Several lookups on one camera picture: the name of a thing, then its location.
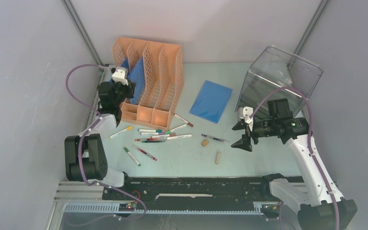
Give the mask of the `blue folder front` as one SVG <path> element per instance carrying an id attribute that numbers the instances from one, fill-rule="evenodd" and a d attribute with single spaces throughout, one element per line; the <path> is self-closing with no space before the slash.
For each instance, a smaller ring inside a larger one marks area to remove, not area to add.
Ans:
<path id="1" fill-rule="evenodd" d="M 116 67 L 114 67 L 114 68 L 111 68 L 111 73 L 113 74 L 113 72 L 115 71 L 115 68 Z M 122 61 L 122 64 L 121 65 L 119 65 L 118 67 L 124 67 L 124 68 L 127 68 L 128 69 L 128 73 L 129 73 L 129 64 L 128 64 L 128 59 L 126 58 L 124 61 Z"/>

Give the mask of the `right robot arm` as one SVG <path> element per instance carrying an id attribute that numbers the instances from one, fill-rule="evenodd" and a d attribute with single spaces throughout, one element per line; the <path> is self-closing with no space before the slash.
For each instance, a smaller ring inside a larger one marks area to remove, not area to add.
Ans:
<path id="1" fill-rule="evenodd" d="M 288 100 L 267 102 L 269 116 L 251 118 L 252 107 L 238 108 L 238 123 L 233 130 L 244 130 L 242 138 L 231 147 L 252 151 L 252 144 L 259 138 L 278 137 L 291 152 L 307 192 L 293 186 L 280 174 L 270 175 L 260 186 L 260 196 L 265 200 L 275 197 L 289 206 L 298 217 L 303 230 L 345 230 L 357 212 L 354 200 L 345 199 L 327 172 L 316 149 L 309 124 L 303 117 L 295 118 Z"/>

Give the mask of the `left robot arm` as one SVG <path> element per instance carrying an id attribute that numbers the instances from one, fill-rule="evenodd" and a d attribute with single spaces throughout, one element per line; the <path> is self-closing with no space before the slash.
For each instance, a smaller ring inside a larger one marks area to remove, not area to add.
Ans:
<path id="1" fill-rule="evenodd" d="M 98 85 L 98 112 L 90 127 L 76 136 L 65 139 L 65 172 L 69 181 L 99 183 L 114 187 L 120 199 L 132 195 L 132 186 L 125 182 L 126 173 L 108 164 L 111 154 L 105 151 L 104 142 L 116 128 L 122 116 L 121 103 L 132 99 L 136 83 L 102 82 Z"/>

